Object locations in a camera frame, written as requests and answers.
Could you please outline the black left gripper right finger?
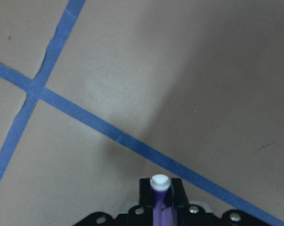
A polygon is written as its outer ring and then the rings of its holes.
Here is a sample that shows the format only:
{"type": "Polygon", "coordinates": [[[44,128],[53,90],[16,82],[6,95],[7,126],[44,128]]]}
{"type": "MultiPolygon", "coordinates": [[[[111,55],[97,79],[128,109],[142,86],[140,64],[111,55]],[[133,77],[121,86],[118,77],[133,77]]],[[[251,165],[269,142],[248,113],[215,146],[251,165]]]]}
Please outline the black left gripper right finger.
{"type": "Polygon", "coordinates": [[[171,178],[172,207],[174,210],[184,208],[189,204],[183,182],[180,178],[171,178]]]}

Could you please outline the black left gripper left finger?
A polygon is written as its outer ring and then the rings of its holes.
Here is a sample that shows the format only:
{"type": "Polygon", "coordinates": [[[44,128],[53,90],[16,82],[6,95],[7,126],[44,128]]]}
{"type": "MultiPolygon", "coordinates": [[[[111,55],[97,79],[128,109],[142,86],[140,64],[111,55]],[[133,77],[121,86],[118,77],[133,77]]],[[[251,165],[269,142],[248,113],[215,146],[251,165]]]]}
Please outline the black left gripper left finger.
{"type": "Polygon", "coordinates": [[[139,179],[139,205],[146,208],[153,208],[154,197],[149,178],[139,179]]]}

